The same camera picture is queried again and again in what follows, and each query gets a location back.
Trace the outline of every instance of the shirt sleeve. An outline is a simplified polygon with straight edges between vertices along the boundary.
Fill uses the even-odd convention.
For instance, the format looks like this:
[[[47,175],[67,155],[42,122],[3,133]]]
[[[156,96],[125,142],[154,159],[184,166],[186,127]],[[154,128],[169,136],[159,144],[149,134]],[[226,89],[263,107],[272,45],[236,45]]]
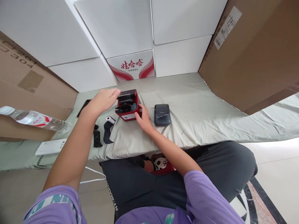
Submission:
[[[24,224],[86,223],[77,191],[70,186],[55,186],[42,192],[26,213]]]
[[[184,182],[187,213],[193,223],[244,223],[203,172],[189,171]]]

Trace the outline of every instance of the purple shirt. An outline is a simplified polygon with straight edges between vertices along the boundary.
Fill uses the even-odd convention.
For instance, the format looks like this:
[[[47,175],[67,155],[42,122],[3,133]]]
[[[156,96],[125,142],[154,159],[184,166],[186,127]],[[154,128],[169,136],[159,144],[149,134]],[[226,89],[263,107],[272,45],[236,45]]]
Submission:
[[[122,215],[116,224],[244,223],[204,173],[189,171],[184,181],[188,215],[180,208],[142,207]],[[38,196],[25,215],[24,223],[44,222],[86,223],[78,193],[72,187],[55,186]]]

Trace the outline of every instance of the hand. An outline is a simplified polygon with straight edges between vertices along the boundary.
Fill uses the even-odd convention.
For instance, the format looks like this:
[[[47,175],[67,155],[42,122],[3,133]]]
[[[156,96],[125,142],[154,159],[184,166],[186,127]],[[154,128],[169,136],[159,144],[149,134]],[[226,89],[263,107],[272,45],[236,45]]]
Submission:
[[[139,124],[142,130],[144,130],[147,134],[149,134],[149,132],[154,129],[152,123],[150,122],[149,112],[144,105],[139,104],[139,106],[142,109],[142,118],[139,116],[137,112],[135,112],[137,123]]]
[[[94,115],[98,118],[101,113],[109,110],[113,106],[120,93],[121,90],[117,88],[100,90],[83,110],[88,111],[90,115]]]

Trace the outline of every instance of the wrinkled sheet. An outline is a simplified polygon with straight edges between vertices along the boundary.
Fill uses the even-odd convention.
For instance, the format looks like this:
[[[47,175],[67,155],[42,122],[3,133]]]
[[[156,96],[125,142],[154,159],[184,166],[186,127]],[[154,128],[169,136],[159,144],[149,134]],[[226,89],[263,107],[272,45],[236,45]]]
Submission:
[[[299,94],[248,116],[215,96],[197,72],[120,82],[117,87],[121,90],[137,89],[153,125],[155,104],[169,104],[171,125],[155,128],[183,149],[228,140],[270,142],[299,137]],[[98,91],[78,94],[67,121],[74,125],[85,100],[93,98]],[[114,143],[109,145],[103,142],[106,116],[116,120],[110,137]],[[137,122],[124,122],[115,114],[114,107],[103,113],[96,124],[99,125],[103,147],[94,148],[92,142],[89,159],[120,159],[159,152]],[[67,138],[69,133],[57,133],[54,139]],[[0,170],[50,167],[57,154],[35,156],[39,144],[29,140],[0,142]]]

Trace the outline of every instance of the bottle label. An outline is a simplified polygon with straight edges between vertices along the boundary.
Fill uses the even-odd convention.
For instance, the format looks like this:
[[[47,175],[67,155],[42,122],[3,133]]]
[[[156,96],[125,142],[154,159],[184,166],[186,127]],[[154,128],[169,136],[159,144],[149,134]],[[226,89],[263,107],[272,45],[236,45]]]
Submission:
[[[52,120],[52,117],[49,117],[49,116],[41,114],[41,113],[37,113],[37,114],[38,115],[29,123],[26,121],[32,119],[32,117],[30,115],[26,116],[22,120],[19,120],[18,122],[21,124],[27,124],[27,125],[43,128]]]

